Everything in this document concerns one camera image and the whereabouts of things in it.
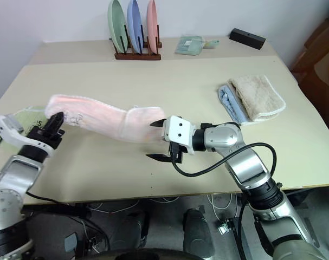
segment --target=white wall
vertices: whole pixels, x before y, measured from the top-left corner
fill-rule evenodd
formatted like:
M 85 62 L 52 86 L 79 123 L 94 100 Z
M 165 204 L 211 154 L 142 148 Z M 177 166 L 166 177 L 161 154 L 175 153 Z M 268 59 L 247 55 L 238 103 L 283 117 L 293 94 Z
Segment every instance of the white wall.
M 0 0 L 0 97 L 42 41 L 109 38 L 110 0 Z M 129 0 L 120 0 L 124 10 Z M 148 0 L 138 0 L 146 13 Z M 157 0 L 161 37 L 227 35 L 237 27 L 266 37 L 287 65 L 329 14 L 329 0 Z

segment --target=folded towel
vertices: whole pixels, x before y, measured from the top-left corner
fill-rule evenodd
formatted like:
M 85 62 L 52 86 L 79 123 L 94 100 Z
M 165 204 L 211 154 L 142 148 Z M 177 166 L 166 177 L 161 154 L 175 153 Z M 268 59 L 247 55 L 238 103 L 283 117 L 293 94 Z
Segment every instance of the folded towel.
M 240 98 L 235 93 L 235 88 L 233 86 L 228 84 L 220 86 L 218 89 L 218 98 L 234 122 L 241 125 L 250 121 Z
M 286 103 L 275 91 L 265 75 L 242 76 L 230 79 L 248 116 L 253 122 L 262 122 L 279 115 Z

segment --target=plate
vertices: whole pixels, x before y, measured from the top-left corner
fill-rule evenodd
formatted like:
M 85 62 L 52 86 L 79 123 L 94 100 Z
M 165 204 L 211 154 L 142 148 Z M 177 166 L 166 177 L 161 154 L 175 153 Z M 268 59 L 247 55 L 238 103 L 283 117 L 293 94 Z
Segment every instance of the plate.
M 154 0 L 150 0 L 147 6 L 147 34 L 149 37 L 149 45 L 153 53 L 157 53 L 156 37 L 157 32 L 157 12 Z
M 118 0 L 112 0 L 108 7 L 108 23 L 112 42 L 120 53 L 124 53 L 122 41 L 127 51 L 128 39 L 125 30 L 126 20 L 121 4 Z
M 134 50 L 140 53 L 143 49 L 143 35 L 141 34 L 141 16 L 137 0 L 131 0 L 127 10 L 128 30 Z

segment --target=beige towel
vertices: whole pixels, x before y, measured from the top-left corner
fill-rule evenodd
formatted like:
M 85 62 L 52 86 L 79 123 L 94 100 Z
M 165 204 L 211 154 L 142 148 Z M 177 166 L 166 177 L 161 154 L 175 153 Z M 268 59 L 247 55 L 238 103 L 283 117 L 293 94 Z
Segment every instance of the beige towel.
M 272 119 L 286 108 L 286 103 L 265 75 L 241 76 L 230 79 L 246 112 L 253 122 Z

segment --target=green plate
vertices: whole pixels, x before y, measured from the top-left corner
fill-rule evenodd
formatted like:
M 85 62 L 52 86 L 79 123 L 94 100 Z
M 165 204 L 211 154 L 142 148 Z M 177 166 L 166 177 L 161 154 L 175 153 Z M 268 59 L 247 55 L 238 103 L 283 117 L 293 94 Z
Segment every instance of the green plate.
M 128 39 L 125 30 L 126 20 L 121 4 L 118 0 L 112 0 L 108 7 L 108 23 L 112 42 L 117 51 L 124 53 L 120 36 L 127 51 Z

